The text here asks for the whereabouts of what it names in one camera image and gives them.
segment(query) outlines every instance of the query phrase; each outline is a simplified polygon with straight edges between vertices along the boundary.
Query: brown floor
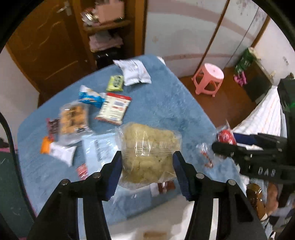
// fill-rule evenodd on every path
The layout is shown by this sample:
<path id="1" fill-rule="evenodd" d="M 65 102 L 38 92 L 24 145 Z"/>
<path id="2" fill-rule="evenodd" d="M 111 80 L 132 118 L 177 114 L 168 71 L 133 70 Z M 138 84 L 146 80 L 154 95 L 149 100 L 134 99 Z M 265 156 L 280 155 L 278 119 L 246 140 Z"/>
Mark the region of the brown floor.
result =
<path id="1" fill-rule="evenodd" d="M 196 95 L 192 76 L 182 77 L 180 81 L 216 127 L 224 125 L 227 120 L 231 128 L 234 128 L 255 109 L 256 103 L 252 102 L 245 90 L 233 80 L 233 68 L 225 68 L 223 72 L 224 80 L 215 97 L 206 94 Z"/>

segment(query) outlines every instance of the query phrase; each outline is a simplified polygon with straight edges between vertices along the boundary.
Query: blue snack bag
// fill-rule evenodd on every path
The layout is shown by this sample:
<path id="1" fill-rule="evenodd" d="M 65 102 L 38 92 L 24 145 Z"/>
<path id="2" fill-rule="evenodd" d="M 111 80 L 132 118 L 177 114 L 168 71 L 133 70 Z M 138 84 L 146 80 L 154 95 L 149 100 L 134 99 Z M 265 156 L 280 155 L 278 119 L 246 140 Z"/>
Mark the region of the blue snack bag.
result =
<path id="1" fill-rule="evenodd" d="M 97 108 L 101 108 L 104 99 L 105 93 L 97 93 L 92 89 L 81 85 L 79 92 L 79 102 L 90 104 L 96 106 Z"/>

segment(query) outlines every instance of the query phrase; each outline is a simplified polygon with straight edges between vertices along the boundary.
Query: wall stain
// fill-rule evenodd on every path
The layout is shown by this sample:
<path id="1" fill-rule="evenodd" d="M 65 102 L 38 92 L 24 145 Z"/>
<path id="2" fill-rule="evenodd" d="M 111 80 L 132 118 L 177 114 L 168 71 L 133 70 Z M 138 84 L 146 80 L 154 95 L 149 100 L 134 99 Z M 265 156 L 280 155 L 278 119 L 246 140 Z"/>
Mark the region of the wall stain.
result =
<path id="1" fill-rule="evenodd" d="M 252 0 L 237 0 L 238 9 L 241 11 L 241 15 L 243 15 L 243 11 L 250 3 L 252 3 Z"/>
<path id="2" fill-rule="evenodd" d="M 258 21 L 264 22 L 265 19 L 266 19 L 266 13 L 261 8 L 258 8 L 258 11 L 255 15 L 254 21 L 255 22 L 258 22 Z"/>
<path id="3" fill-rule="evenodd" d="M 159 41 L 159 39 L 157 38 L 157 36 L 154 36 L 152 41 L 153 41 L 153 43 L 157 43 L 157 41 Z"/>

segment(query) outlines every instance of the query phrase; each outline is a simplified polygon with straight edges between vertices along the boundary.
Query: wooden door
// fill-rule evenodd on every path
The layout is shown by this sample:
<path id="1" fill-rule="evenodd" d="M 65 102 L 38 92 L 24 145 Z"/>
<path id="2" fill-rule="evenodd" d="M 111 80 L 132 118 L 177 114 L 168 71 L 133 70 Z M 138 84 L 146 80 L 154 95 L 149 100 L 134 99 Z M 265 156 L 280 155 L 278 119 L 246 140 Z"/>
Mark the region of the wooden door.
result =
<path id="1" fill-rule="evenodd" d="M 6 47 L 20 70 L 45 96 L 91 73 L 72 1 L 45 0 L 18 26 Z M 59 11 L 65 4 L 67 10 Z"/>

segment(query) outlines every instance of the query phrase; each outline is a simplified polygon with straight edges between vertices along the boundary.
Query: green bag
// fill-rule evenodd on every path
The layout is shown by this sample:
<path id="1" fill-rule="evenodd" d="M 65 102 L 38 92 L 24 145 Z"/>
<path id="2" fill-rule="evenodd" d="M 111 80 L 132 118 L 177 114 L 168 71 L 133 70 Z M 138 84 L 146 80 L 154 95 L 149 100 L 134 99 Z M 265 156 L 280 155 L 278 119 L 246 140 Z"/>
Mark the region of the green bag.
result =
<path id="1" fill-rule="evenodd" d="M 235 67 L 235 74 L 240 75 L 242 71 L 245 71 L 255 59 L 256 57 L 249 51 L 249 48 L 247 48 Z"/>

